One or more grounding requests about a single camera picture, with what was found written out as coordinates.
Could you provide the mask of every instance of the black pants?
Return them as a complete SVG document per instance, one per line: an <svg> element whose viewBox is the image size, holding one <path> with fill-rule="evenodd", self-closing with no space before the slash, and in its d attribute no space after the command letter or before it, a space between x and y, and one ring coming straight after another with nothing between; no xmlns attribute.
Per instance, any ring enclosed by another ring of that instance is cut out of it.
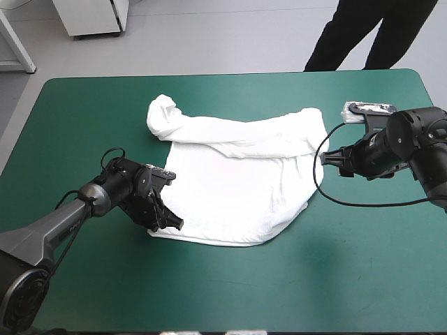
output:
<svg viewBox="0 0 447 335"><path fill-rule="evenodd" d="M337 70L348 53L383 19L365 69L390 68L410 48L437 0L339 0L305 71Z"/></svg>

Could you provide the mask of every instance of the white t-shirt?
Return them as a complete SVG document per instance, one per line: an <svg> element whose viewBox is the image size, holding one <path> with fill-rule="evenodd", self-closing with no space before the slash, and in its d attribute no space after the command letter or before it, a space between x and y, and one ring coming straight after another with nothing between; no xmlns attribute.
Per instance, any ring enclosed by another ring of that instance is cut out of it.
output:
<svg viewBox="0 0 447 335"><path fill-rule="evenodd" d="M147 125L172 141L165 169L175 172L161 198L182 230L152 236L219 246L253 246L278 235L316 190L312 165L327 135L320 110L305 108L262 121L188 117L160 95ZM328 143L321 151L327 151ZM317 160L318 183L323 168Z"/></svg>

